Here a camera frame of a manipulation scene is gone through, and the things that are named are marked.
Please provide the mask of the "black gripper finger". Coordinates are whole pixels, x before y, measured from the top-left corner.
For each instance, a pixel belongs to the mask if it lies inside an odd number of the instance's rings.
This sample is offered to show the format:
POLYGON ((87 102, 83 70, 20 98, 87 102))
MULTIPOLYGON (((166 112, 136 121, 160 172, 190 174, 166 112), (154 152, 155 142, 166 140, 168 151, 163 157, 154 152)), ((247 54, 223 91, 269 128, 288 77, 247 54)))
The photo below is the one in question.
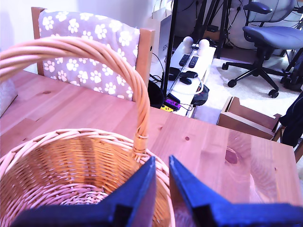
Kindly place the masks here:
POLYGON ((103 227, 150 227, 156 199, 155 157, 101 203, 103 227))
POLYGON ((214 205, 230 204, 197 179, 175 156, 169 157, 169 188, 177 227, 219 227, 214 205))

